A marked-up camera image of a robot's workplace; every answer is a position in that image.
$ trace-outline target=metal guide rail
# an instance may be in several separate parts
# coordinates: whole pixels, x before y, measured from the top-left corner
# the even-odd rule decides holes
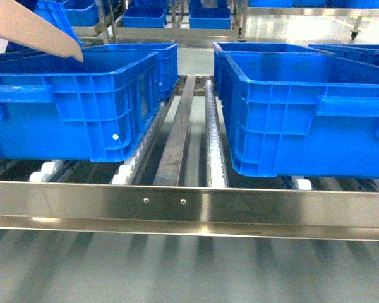
[[[182,76],[125,163],[0,160],[0,228],[379,240],[379,180],[236,174],[211,80]],[[198,187],[184,187],[199,99],[205,165]]]

